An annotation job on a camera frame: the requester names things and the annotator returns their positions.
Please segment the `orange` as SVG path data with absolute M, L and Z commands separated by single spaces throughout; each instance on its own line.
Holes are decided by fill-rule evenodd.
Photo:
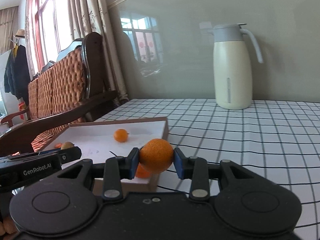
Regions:
M 141 179 L 147 179 L 151 177 L 151 173 L 148 172 L 141 164 L 138 164 L 135 177 Z
M 115 141 L 117 142 L 126 142 L 128 140 L 129 134 L 127 132 L 127 130 L 125 129 L 117 129 L 114 134 L 113 134 L 113 138 Z
M 152 139 L 139 151 L 139 162 L 150 173 L 161 173 L 168 169 L 174 160 L 174 149 L 164 139 Z

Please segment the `small yellow-brown kiwi fruit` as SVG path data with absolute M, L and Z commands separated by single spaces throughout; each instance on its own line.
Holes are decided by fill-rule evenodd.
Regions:
M 61 150 L 65 150 L 65 149 L 73 148 L 73 147 L 74 147 L 74 144 L 70 141 L 67 141 L 61 145 Z

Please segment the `brown cardboard box tray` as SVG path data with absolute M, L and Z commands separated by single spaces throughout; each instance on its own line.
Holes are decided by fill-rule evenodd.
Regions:
M 118 129 L 128 132 L 126 142 L 114 140 L 113 134 Z M 92 159 L 98 164 L 115 156 L 126 157 L 134 147 L 142 148 L 152 139 L 166 140 L 168 133 L 168 120 L 164 116 L 71 124 L 52 137 L 42 150 L 52 150 L 57 144 L 69 141 L 80 148 L 81 159 Z

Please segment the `checkered white tablecloth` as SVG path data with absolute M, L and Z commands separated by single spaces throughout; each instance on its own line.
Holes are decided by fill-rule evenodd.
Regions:
M 319 103 L 255 100 L 231 111 L 213 99 L 133 99 L 101 120 L 158 116 L 185 155 L 229 159 L 294 192 L 302 203 L 295 233 L 319 239 Z

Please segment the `wooden sofa with cushions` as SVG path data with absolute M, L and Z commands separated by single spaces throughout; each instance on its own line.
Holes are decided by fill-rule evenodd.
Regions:
M 70 124 L 93 122 L 114 106 L 116 92 L 108 90 L 102 74 L 102 61 L 95 60 L 98 38 L 68 49 L 28 85 L 29 105 L 24 112 L 29 120 L 12 126 L 1 135 L 1 156 L 42 150 L 52 137 Z

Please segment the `dark hanging jacket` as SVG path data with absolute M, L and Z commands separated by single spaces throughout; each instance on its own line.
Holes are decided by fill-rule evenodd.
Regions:
M 29 68 L 25 46 L 19 45 L 16 56 L 11 50 L 4 73 L 4 90 L 17 99 L 23 99 L 29 105 L 28 85 L 30 83 Z

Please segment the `cream thermos jug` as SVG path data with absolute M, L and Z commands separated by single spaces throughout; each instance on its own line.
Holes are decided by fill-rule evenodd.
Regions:
M 260 46 L 244 23 L 216 25 L 213 42 L 215 99 L 218 106 L 229 110 L 246 109 L 253 100 L 253 77 L 249 52 L 244 41 L 247 35 L 259 63 L 263 63 Z

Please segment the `straw hat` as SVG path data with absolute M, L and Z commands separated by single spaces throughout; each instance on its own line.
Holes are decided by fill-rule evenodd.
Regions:
M 25 38 L 25 30 L 24 29 L 18 29 L 16 34 L 14 35 L 15 38 Z

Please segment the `beige curtain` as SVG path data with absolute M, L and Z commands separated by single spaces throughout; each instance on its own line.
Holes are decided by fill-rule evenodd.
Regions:
M 53 35 L 50 42 L 60 47 L 58 31 L 65 30 L 72 40 L 82 39 L 84 45 L 89 38 L 98 38 L 100 43 L 94 49 L 95 60 L 102 61 L 102 74 L 108 90 L 116 92 L 114 103 L 120 106 L 128 102 L 124 78 L 120 68 L 112 25 L 106 0 L 26 0 L 25 4 L 25 46 L 27 62 L 31 76 L 46 63 L 44 27 L 41 16 L 48 4 L 52 4 L 49 19 L 53 24 L 49 33 Z

